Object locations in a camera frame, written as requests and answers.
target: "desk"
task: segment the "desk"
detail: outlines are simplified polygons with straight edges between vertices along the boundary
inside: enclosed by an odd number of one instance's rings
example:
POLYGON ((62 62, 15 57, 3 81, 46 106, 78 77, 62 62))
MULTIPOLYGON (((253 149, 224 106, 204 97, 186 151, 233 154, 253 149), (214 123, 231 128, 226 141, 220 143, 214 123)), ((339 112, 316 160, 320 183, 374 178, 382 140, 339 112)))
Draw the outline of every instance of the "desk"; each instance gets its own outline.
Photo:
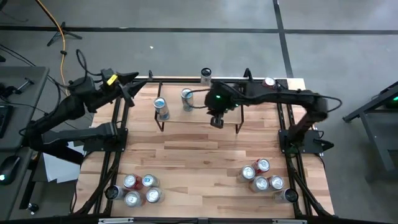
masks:
MULTIPOLYGON (((0 67, 0 82, 7 86, 20 86, 25 82, 24 77, 30 78, 35 84, 27 87, 21 95, 11 95, 8 100, 11 103, 37 106, 48 73, 49 70, 45 67, 0 67)), ((0 220, 9 218, 32 156, 32 150, 26 147, 20 148, 22 136, 18 134, 18 131, 27 126, 32 119, 34 109, 22 105, 13 106, 14 111, 7 131, 3 138, 0 139, 0 162, 15 153, 21 157, 21 161, 17 177, 13 183, 6 186, 0 185, 0 198, 2 199, 2 203, 0 203, 0 220)))
MULTIPOLYGON (((287 81, 290 89, 305 88, 302 79, 287 81)), ((129 111, 129 137, 119 165, 117 184, 123 185, 126 174, 154 174, 160 179, 165 200, 141 208, 128 208, 123 201, 115 201, 113 217, 294 217, 292 205, 275 204, 272 193, 254 194, 246 184, 236 183, 239 168, 265 157, 271 163, 266 176, 280 175, 288 187, 285 157, 280 153, 277 137, 280 126, 276 104, 245 107, 239 134, 235 134, 233 126, 217 129, 210 124, 171 122, 162 133, 153 116, 152 103, 157 90, 158 84, 149 83, 134 99, 136 106, 129 111)), ((293 110, 296 121, 305 113, 300 106, 293 106, 293 110)), ((99 109, 93 126, 110 122, 112 113, 113 105, 99 109)), ((94 152, 82 165, 75 209, 84 204, 98 185, 103 156, 101 152, 94 152)), ((323 207, 333 213, 321 161, 304 154, 303 164, 309 189, 323 207)), ((299 203, 304 212, 302 197, 299 203)))

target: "can lid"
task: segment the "can lid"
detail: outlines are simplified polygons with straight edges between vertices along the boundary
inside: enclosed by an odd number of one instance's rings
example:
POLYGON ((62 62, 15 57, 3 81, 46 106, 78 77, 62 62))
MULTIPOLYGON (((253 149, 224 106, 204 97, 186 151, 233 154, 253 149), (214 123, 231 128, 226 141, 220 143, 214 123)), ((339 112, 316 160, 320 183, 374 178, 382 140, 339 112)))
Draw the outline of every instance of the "can lid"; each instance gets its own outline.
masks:
POLYGON ((265 83, 266 85, 269 85, 269 86, 274 86, 274 85, 275 85, 275 80, 274 80, 273 78, 266 77, 266 78, 264 79, 264 83, 265 83))
POLYGON ((251 166, 244 166, 242 169, 242 174, 245 178, 251 179, 255 175, 254 168, 251 166))
POLYGON ((124 202, 129 206, 135 206, 138 204, 139 194, 137 192, 129 192, 126 194, 124 198, 124 202))
POLYGON ((116 186, 110 186, 105 190, 105 197, 109 200, 115 199, 119 194, 119 189, 116 186))
POLYGON ((182 91, 181 91, 181 96, 182 97, 184 97, 184 98, 187 98, 187 99, 189 99, 189 98, 191 98, 192 96, 193 96, 193 93, 189 93, 189 92, 191 92, 192 90, 190 90, 190 89, 188 89, 188 88, 185 88, 185 89, 183 89, 182 91))
POLYGON ((200 71, 200 73, 201 73, 201 75, 207 77, 207 76, 210 76, 210 75, 211 75, 211 70, 210 70, 210 68, 204 68, 204 69, 202 69, 202 70, 200 71))
POLYGON ((153 175, 147 174, 147 175, 144 176, 144 178, 142 178, 142 184, 145 187, 149 187, 153 183, 154 183, 154 176, 153 175))
POLYGON ((270 167, 269 162, 266 159, 260 159, 258 162, 258 166, 259 169, 262 171, 268 171, 270 167))
POLYGON ((295 190, 287 189, 286 192, 285 192, 285 198, 289 202, 294 203, 294 202, 299 200, 299 195, 298 195, 298 193, 295 190))
POLYGON ((284 187, 284 180, 279 177, 279 176, 273 176, 271 179, 271 185, 275 188, 275 189, 282 189, 284 187))
POLYGON ((136 183, 136 177, 134 175, 127 175, 126 178, 124 178, 124 185, 126 187, 131 187, 136 183))
POLYGON ((158 107, 158 108, 161 108, 161 107, 163 107, 163 106, 165 105, 165 102, 166 102, 166 101, 165 101, 163 98, 158 97, 158 98, 155 99, 154 105, 155 105, 156 107, 158 107))
POLYGON ((156 202, 160 198, 160 192, 157 188, 151 188, 147 192, 147 200, 148 202, 156 202))
POLYGON ((268 180, 265 177, 257 177, 256 186, 260 190, 266 190, 268 188, 268 180))

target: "wooden table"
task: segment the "wooden table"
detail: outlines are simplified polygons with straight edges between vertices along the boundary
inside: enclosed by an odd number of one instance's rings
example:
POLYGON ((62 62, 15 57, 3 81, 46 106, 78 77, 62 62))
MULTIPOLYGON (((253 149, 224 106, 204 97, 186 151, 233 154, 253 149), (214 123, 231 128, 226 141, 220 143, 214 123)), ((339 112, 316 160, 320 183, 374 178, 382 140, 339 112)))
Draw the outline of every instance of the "wooden table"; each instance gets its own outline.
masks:
MULTIPOLYGON (((290 89, 305 89, 303 79, 287 81, 290 89)), ((280 175, 289 187, 285 158, 280 153, 277 139, 280 126, 275 103, 245 107, 244 124, 239 134, 235 134, 232 125, 217 129, 205 123, 172 122, 167 123, 162 133, 154 121, 153 100, 157 90, 158 84, 147 84, 135 97, 136 106, 129 110, 129 137, 126 151, 122 154, 117 184, 123 185, 126 174, 154 174, 160 179, 165 200, 160 204, 147 203, 141 208, 129 208, 124 201, 115 201, 113 217, 294 217, 291 204, 275 204, 272 193, 254 194, 247 184, 236 182, 239 168, 264 157, 271 163, 266 176, 280 175)), ((99 109, 93 126, 110 122, 113 107, 106 105, 99 109)), ((300 106, 293 106, 293 111, 296 122, 305 113, 300 106)), ((76 210, 98 185, 103 157, 103 152, 94 152, 82 165, 76 210)), ((304 154, 303 164, 309 189, 323 207, 333 213, 321 161, 304 154)), ((101 211, 105 201, 103 197, 101 211)), ((299 204, 304 212, 302 197, 299 204)))

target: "computer mouse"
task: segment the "computer mouse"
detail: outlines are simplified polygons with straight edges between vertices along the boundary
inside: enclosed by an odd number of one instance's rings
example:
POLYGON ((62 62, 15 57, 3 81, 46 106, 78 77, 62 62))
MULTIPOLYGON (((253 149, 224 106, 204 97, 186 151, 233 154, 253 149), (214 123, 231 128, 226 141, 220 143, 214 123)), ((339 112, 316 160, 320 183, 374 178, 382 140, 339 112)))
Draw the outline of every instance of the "computer mouse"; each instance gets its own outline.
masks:
POLYGON ((19 156, 9 156, 0 165, 0 184, 9 185, 17 176, 20 161, 19 156))

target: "white paper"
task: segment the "white paper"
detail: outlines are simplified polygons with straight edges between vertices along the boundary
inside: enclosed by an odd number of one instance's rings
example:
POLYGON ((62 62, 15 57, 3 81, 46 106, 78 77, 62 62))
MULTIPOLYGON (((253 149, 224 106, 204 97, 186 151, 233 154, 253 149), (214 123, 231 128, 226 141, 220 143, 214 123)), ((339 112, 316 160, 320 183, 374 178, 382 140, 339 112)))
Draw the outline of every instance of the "white paper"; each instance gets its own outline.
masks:
MULTIPOLYGON (((68 142, 68 147, 83 154, 83 146, 75 147, 73 142, 68 142)), ((63 159, 58 159, 55 156, 43 153, 45 172, 47 180, 57 180, 57 183, 62 183, 70 180, 76 180, 80 173, 80 166, 63 159)))

